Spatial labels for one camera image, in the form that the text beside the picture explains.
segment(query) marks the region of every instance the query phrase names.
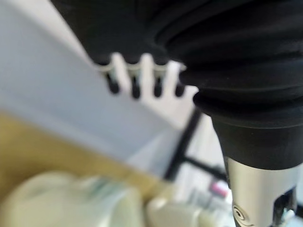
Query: white plastic part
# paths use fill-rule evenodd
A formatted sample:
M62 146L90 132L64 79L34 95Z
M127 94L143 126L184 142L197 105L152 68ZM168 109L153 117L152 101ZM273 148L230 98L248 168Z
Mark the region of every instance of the white plastic part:
M1 207L1 227L143 227L138 192L99 177L50 172L19 186Z
M215 227L211 214L199 207L156 198L146 208L150 227Z

